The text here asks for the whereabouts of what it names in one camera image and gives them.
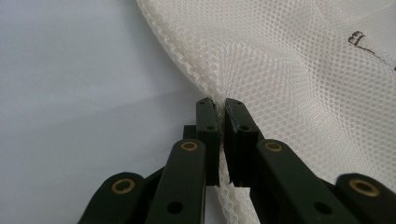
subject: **gray background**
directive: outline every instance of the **gray background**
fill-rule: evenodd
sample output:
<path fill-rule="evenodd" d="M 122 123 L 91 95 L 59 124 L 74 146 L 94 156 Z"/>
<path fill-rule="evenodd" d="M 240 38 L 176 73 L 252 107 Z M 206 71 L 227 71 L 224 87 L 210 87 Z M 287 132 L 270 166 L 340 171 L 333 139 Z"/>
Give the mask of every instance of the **gray background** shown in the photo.
<path fill-rule="evenodd" d="M 164 166 L 203 97 L 133 0 L 0 1 L 0 223 L 76 223 L 108 177 Z"/>

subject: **brass ring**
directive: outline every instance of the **brass ring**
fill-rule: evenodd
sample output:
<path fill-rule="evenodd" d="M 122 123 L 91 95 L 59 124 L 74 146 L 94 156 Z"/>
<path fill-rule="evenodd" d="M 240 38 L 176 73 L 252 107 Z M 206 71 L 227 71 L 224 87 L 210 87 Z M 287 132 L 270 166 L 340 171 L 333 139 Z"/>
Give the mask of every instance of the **brass ring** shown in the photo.
<path fill-rule="evenodd" d="M 124 182 L 129 183 L 129 187 L 126 189 L 117 189 L 117 185 L 120 183 L 124 183 Z M 117 180 L 116 182 L 114 182 L 113 186 L 111 186 L 111 190 L 116 194 L 128 193 L 133 188 L 134 188 L 134 181 L 130 178 L 123 178 L 123 179 Z"/>
<path fill-rule="evenodd" d="M 194 142 L 184 142 L 181 144 L 181 149 L 186 150 L 186 151 L 194 151 L 195 149 L 198 148 L 198 144 Z"/>
<path fill-rule="evenodd" d="M 361 179 L 349 180 L 349 186 L 352 187 L 357 192 L 359 192 L 360 194 L 364 194 L 369 197 L 376 197 L 379 195 L 379 189 L 376 186 Z"/>
<path fill-rule="evenodd" d="M 275 142 L 267 142 L 267 143 L 265 143 L 264 146 L 268 150 L 274 151 L 274 152 L 278 152 L 278 151 L 281 151 L 283 149 L 283 147 L 280 144 L 275 143 Z"/>

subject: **mesh texture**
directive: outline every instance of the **mesh texture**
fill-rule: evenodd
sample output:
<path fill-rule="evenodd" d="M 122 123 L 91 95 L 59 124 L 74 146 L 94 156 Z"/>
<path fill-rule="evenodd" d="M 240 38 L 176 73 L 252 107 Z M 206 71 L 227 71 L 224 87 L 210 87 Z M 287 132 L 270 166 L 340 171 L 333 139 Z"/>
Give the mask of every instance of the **mesh texture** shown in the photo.
<path fill-rule="evenodd" d="M 266 138 L 329 182 L 361 173 L 396 190 L 394 1 L 137 2 L 174 63 L 220 107 L 244 102 Z M 228 221 L 259 223 L 220 161 Z"/>

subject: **white surface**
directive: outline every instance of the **white surface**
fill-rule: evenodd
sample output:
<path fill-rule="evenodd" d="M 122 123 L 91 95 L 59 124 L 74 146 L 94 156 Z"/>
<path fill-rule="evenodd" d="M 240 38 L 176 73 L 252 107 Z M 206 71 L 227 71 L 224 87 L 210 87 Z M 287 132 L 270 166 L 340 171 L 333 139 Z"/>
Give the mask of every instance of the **white surface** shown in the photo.
<path fill-rule="evenodd" d="M 133 0 L 1 1 L 0 223 L 76 223 L 108 177 L 164 166 L 203 97 Z"/>
<path fill-rule="evenodd" d="M 361 173 L 396 190 L 394 0 L 138 3 L 175 64 L 218 105 L 244 102 L 265 137 L 325 180 Z M 248 190 L 227 185 L 224 161 L 220 170 L 228 220 L 257 223 Z"/>

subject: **mesh bag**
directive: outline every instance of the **mesh bag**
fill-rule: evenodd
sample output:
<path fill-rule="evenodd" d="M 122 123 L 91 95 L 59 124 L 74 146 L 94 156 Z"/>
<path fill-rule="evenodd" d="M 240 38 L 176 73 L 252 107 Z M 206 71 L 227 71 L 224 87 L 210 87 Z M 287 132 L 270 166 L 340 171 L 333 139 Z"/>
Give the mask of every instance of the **mesh bag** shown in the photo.
<path fill-rule="evenodd" d="M 329 182 L 356 172 L 396 190 L 394 1 L 138 4 L 178 68 L 216 104 L 244 102 L 265 137 L 287 143 Z M 230 185 L 220 161 L 228 221 L 258 223 L 248 189 Z"/>

